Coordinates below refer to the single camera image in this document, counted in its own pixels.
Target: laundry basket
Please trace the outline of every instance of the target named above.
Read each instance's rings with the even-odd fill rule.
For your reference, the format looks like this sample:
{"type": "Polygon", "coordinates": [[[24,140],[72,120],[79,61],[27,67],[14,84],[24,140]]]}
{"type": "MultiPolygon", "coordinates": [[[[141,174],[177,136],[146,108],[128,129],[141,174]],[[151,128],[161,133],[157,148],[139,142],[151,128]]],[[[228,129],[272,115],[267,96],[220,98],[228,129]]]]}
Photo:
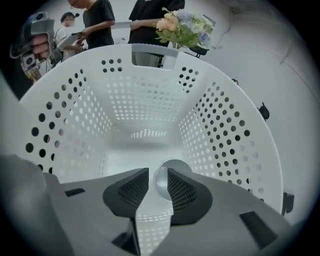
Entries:
{"type": "Polygon", "coordinates": [[[20,104],[28,118],[15,151],[61,183],[149,168],[136,216],[142,254],[169,232],[172,203],[153,181],[168,160],[281,211],[281,165],[266,122],[239,86],[201,59],[144,44],[96,48],[55,67],[20,104]],[[132,52],[170,56],[174,67],[135,66],[132,52]]]}

